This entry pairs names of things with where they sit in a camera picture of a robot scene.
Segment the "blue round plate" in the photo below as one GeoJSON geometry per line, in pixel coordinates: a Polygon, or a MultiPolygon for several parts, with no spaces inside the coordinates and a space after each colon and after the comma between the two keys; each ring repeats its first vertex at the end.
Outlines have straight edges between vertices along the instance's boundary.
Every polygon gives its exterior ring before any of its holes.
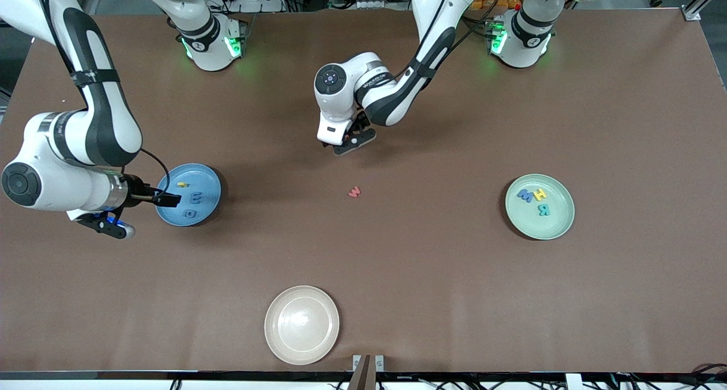
{"type": "Polygon", "coordinates": [[[218,208],[222,196],[222,183],[215,170],[203,164],[184,164],[171,169],[169,180],[161,178],[158,188],[166,192],[181,196],[177,207],[156,207],[158,216],[170,225],[177,227],[191,227],[200,225],[208,219],[218,208]],[[177,187],[177,182],[189,184],[187,188],[177,187]],[[202,204],[190,204],[190,194],[199,191],[203,193],[202,204]],[[197,217],[186,219],[182,216],[185,209],[197,211],[197,217]]]}

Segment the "brown table cover sheet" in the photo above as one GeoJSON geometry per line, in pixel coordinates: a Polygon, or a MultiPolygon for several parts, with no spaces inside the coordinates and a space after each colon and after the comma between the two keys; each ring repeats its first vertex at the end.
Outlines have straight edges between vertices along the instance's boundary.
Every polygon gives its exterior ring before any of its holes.
{"type": "Polygon", "coordinates": [[[289,370],[264,319],[302,284],[342,317],[311,370],[354,354],[398,371],[727,363],[727,93],[679,10],[564,12],[529,69],[468,39],[399,124],[341,157],[316,139],[316,71],[364,51],[397,71],[410,13],[260,15],[217,73],[163,16],[96,20],[144,147],[214,167],[225,198],[200,227],[127,209],[119,241],[0,191],[0,370],[289,370]],[[534,173],[574,199],[557,239],[507,217],[534,173]]]}

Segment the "beige round plate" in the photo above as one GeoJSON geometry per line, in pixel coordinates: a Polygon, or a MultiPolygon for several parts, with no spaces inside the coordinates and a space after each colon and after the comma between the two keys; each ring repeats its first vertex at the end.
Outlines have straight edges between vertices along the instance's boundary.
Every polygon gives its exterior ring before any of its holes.
{"type": "Polygon", "coordinates": [[[340,324],[337,305],[327,292],[314,286],[289,287],[266,312],[265,341],[286,364],[314,364],[332,351],[340,324]]]}

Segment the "mint green round plate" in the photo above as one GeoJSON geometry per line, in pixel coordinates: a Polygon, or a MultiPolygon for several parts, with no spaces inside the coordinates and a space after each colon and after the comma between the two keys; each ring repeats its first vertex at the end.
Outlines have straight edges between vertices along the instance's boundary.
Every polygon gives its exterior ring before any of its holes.
{"type": "Polygon", "coordinates": [[[564,235],[575,219],[575,204],[570,192],[560,181],[543,174],[527,174],[514,181],[504,197],[509,221],[519,232],[535,240],[553,240],[564,235]],[[548,198],[527,203],[517,198],[521,189],[534,193],[543,188],[548,198]],[[548,204],[550,216],[539,216],[537,206],[548,204]]]}

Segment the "metal table edge bracket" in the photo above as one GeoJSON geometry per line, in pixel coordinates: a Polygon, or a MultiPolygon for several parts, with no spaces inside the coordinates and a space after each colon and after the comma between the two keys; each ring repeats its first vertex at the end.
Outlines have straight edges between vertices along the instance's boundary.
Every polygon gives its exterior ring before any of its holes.
{"type": "Polygon", "coordinates": [[[383,390],[377,374],[385,371],[383,355],[354,355],[353,374],[347,390],[383,390]]]}

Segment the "aluminium frame post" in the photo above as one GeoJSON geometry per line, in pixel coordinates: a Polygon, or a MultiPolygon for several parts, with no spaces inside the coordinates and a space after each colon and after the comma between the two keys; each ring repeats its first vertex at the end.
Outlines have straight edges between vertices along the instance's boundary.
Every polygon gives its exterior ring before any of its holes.
{"type": "Polygon", "coordinates": [[[699,12],[703,10],[712,0],[691,0],[687,5],[681,6],[681,13],[685,21],[701,20],[699,12]]]}

